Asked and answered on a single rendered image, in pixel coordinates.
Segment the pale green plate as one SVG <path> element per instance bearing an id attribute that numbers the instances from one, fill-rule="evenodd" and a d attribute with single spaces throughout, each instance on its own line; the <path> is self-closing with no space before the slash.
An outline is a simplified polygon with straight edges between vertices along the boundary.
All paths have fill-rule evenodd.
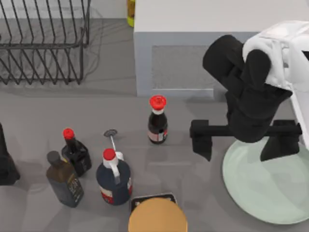
<path id="1" fill-rule="evenodd" d="M 261 161 L 267 138 L 248 144 L 235 141 L 222 162 L 225 187 L 249 215 L 272 224 L 291 225 L 309 219 L 309 150 Z"/>

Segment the round dark bottle red cap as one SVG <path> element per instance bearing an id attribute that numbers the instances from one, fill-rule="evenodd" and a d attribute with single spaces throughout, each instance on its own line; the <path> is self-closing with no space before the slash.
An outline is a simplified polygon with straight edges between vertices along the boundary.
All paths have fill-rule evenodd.
<path id="1" fill-rule="evenodd" d="M 153 95 L 149 100 L 152 112 L 148 119 L 148 138 L 153 144 L 162 144 L 168 135 L 168 121 L 164 109 L 167 100 L 163 95 Z"/>

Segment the black square base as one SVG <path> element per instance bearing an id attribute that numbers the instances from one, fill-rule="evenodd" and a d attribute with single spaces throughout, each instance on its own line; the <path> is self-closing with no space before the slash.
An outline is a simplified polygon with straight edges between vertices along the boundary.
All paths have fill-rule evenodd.
<path id="1" fill-rule="evenodd" d="M 131 199 L 130 201 L 130 210 L 131 212 L 134 211 L 134 209 L 142 202 L 151 199 L 151 198 L 162 198 L 166 199 L 169 201 L 174 202 L 177 204 L 177 200 L 175 196 L 170 192 L 170 193 L 158 193 L 158 194 L 152 194 L 152 195 L 145 195 L 145 196 L 137 196 Z"/>

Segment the round wooden lid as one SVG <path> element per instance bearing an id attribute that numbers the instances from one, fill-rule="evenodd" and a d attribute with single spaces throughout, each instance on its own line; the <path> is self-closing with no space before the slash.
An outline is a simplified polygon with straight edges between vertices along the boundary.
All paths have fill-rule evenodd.
<path id="1" fill-rule="evenodd" d="M 183 210 L 174 202 L 152 198 L 140 203 L 128 220 L 128 232 L 188 232 Z"/>

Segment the white and grey cabinet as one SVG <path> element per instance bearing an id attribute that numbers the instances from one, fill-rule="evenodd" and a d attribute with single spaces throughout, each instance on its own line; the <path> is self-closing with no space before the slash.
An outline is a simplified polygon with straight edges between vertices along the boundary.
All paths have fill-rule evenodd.
<path id="1" fill-rule="evenodd" d="M 309 21 L 309 4 L 306 0 L 137 0 L 134 27 L 137 95 L 212 98 L 212 87 L 154 89 L 152 47 L 210 45 L 224 34 L 245 41 L 283 20 Z"/>

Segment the small square bottle red cap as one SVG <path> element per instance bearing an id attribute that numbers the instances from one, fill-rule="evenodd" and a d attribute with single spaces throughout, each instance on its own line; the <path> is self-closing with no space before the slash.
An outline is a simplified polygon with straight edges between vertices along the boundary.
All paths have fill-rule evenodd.
<path id="1" fill-rule="evenodd" d="M 78 177 L 81 177 L 92 167 L 89 151 L 83 143 L 75 138 L 73 129 L 65 128 L 62 135 L 66 144 L 61 149 L 61 155 L 73 166 Z"/>

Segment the brown bottle grey cap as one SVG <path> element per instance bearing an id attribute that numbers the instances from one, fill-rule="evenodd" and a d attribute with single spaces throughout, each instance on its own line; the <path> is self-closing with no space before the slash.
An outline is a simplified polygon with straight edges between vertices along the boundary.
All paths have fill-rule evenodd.
<path id="1" fill-rule="evenodd" d="M 84 190 L 75 172 L 74 167 L 65 162 L 57 151 L 47 154 L 50 166 L 46 177 L 58 200 L 71 208 L 76 208 L 81 201 Z"/>

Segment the yellow bottle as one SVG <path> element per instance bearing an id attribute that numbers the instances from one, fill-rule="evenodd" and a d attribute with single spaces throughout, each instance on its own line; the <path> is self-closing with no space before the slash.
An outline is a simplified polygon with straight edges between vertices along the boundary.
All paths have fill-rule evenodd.
<path id="1" fill-rule="evenodd" d="M 134 27 L 135 20 L 135 0 L 127 0 L 127 23 Z"/>

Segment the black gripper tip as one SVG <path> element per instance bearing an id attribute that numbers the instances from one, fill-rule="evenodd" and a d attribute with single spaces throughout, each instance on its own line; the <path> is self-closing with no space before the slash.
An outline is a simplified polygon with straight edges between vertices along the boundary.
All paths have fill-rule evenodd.
<path id="1" fill-rule="evenodd" d="M 0 186 L 12 186 L 20 179 L 20 173 L 9 154 L 0 123 Z"/>

